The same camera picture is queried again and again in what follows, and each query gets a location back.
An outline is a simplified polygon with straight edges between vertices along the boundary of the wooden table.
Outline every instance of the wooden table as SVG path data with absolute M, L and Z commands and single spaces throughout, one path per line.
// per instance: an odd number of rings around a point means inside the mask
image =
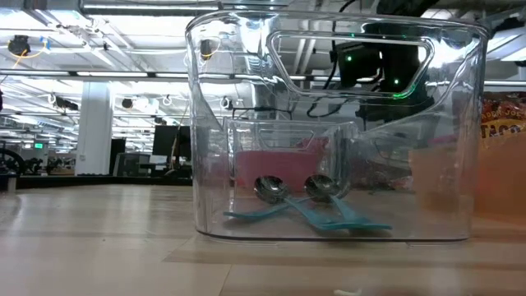
M 240 243 L 193 229 L 190 187 L 0 197 L 2 295 L 526 295 L 526 228 L 464 243 Z

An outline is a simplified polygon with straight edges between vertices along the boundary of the clear plastic bin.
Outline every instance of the clear plastic bin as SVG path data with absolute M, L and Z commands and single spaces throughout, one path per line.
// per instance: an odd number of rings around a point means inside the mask
M 413 46 L 422 55 L 398 91 L 378 91 L 375 78 L 368 85 L 363 77 L 346 88 L 338 75 L 326 87 L 328 73 L 312 76 L 305 74 L 309 63 L 298 65 L 308 57 L 330 68 L 333 40 Z M 199 232 L 243 240 L 468 238 L 485 29 L 418 18 L 221 11 L 188 25 L 187 46 Z M 316 51 L 298 59 L 285 50 L 296 46 Z M 382 75 L 378 83 L 390 74 Z

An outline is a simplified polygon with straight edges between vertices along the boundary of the column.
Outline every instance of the column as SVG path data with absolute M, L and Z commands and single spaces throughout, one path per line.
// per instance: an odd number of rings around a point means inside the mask
M 526 67 L 519 67 L 519 80 L 526 81 Z
M 84 82 L 75 175 L 109 173 L 113 97 L 108 82 Z

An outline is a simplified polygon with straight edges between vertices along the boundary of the fluorescent light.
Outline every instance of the fluorescent light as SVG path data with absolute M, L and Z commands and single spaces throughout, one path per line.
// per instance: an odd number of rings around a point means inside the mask
M 27 123 L 32 125 L 37 125 L 39 122 L 34 120 L 33 118 L 28 118 L 27 116 L 21 116 L 21 115 L 12 115 L 13 120 L 19 123 Z
M 305 76 L 301 76 L 301 75 L 291 75 L 291 76 L 290 76 L 290 79 L 291 79 L 291 80 L 300 80 L 300 81 L 303 81 L 303 80 L 306 79 L 306 77 L 305 77 Z
M 10 140 L 10 139 L 6 139 L 4 140 L 6 143 L 33 143 L 34 141 L 33 140 Z
M 10 105 L 10 104 L 4 104 L 3 108 L 4 109 L 10 109 L 10 110 L 13 110 L 13 111 L 22 111 L 22 109 L 20 109 L 18 107 L 15 107 L 13 105 Z
M 126 9 L 126 10 L 217 10 L 217 7 L 212 6 L 197 6 L 197 5 L 108 5 L 108 4 L 86 4 L 84 9 Z
M 79 76 L 147 77 L 146 72 L 77 72 Z
M 42 76 L 69 76 L 66 71 L 35 71 L 35 70 L 0 70 L 3 75 L 42 75 Z
M 487 52 L 490 53 L 495 49 L 498 49 L 500 46 L 507 44 L 508 42 L 512 41 L 513 39 L 519 37 L 518 35 L 511 35 L 508 37 L 500 37 L 500 38 L 493 38 L 489 40 L 487 43 Z
M 66 136 L 66 135 L 63 135 L 63 134 L 60 134 L 59 136 L 65 138 L 65 139 L 68 139 L 68 140 L 76 140 L 76 138 L 74 136 Z
M 427 50 L 422 46 L 418 46 L 418 61 L 423 62 L 427 58 Z
M 114 130 L 149 130 L 154 131 L 155 127 L 113 127 Z
M 526 81 L 484 81 L 485 86 L 526 86 Z
M 211 78 L 211 79 L 229 79 L 230 76 L 227 74 L 199 74 L 199 78 Z
M 159 78 L 188 78 L 186 73 L 156 73 Z
M 526 48 L 520 49 L 510 54 L 509 56 L 501 59 L 502 62 L 521 62 L 523 60 L 526 60 Z

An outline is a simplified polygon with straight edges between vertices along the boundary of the ceiling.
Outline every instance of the ceiling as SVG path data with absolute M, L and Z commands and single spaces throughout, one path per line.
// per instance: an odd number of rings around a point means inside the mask
M 65 116 L 63 109 L 50 102 L 60 97 L 81 108 L 83 81 L 93 80 L 110 81 L 115 98 L 113 136 L 126 137 L 128 150 L 151 151 L 155 116 L 168 124 L 188 124 L 185 28 L 194 16 L 216 10 L 217 2 L 85 0 L 80 5 L 78 0 L 48 0 L 26 1 L 25 6 L 23 2 L 0 4 L 0 69 L 2 74 L 9 74 L 0 76 L 4 93 L 2 140 L 15 144 L 47 141 L 54 150 L 75 150 L 79 113 L 68 111 Z M 336 12 L 344 3 L 232 0 L 222 5 Z M 486 0 L 483 5 L 479 1 L 446 0 L 439 1 L 424 17 L 483 20 L 495 27 L 510 16 L 522 20 L 525 4 L 513 0 Z M 375 5 L 373 0 L 356 1 L 346 12 L 370 14 Z M 526 59 L 524 32 L 520 27 L 496 33 L 488 49 L 487 79 L 517 77 L 514 61 Z M 14 35 L 30 37 L 29 56 L 33 58 L 19 61 L 7 50 Z M 298 63 L 298 42 L 289 40 L 279 48 L 289 72 L 326 75 L 331 66 L 330 43 L 316 43 L 316 53 L 308 56 L 306 47 Z M 213 66 L 220 72 L 235 73 L 234 60 L 217 61 Z M 251 95 L 251 87 L 241 81 L 203 91 L 209 102 L 217 102 L 211 107 L 219 117 L 228 115 L 220 106 L 224 95 Z M 125 109 L 123 99 L 136 104 Z

